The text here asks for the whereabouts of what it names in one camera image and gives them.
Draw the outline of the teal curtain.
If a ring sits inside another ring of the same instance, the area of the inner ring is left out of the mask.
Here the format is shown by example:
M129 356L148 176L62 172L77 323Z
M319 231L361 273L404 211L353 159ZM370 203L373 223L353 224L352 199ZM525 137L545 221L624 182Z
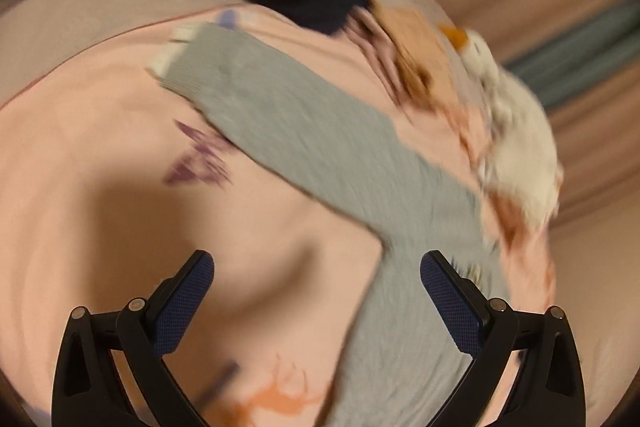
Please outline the teal curtain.
M528 51L506 69L545 109L558 107L639 60L639 0L623 0Z

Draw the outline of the orange folded small clothes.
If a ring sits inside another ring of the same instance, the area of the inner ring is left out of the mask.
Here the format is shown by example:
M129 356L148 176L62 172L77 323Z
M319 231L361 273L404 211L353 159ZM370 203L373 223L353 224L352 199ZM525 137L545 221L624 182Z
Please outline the orange folded small clothes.
M397 105L438 109L459 104L446 48L419 11L357 6L344 31Z

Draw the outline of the cream white folded garment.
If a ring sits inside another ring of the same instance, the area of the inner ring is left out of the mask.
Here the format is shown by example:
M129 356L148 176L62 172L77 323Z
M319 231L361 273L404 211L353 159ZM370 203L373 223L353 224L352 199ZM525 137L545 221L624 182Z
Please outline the cream white folded garment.
M539 229L558 210L564 179L551 124L536 95L505 69L488 94L496 135L480 179L518 207L524 228Z

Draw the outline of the white goose plush toy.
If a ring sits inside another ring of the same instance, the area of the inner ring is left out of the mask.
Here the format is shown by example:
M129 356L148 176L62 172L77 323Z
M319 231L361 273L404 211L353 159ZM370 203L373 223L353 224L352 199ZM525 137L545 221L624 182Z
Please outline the white goose plush toy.
M488 98L504 98L516 106L526 104L530 92L497 62L488 43L477 31L448 25L440 25L439 29L457 51L468 74L480 82Z

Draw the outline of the grey New York sweatshirt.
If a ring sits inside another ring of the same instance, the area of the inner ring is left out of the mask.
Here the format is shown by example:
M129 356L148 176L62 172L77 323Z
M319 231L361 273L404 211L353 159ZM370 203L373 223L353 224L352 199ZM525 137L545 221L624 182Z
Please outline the grey New York sweatshirt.
M422 257L439 251L485 295L508 292L478 196L405 146L386 115L247 32L201 24L151 68L257 164L382 242L324 423L431 425L472 357L427 294Z

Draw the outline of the pink floral duvet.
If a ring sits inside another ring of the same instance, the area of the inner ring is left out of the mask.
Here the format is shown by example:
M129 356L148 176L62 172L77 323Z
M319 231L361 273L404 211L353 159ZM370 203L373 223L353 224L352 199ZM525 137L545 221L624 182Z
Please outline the pink floral duvet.
M238 150L224 150L149 64L174 30L75 56L1 113L1 367L46 423L68 314L118 310L196 251L216 279L168 358L203 415L309 426L329 389L378 239Z

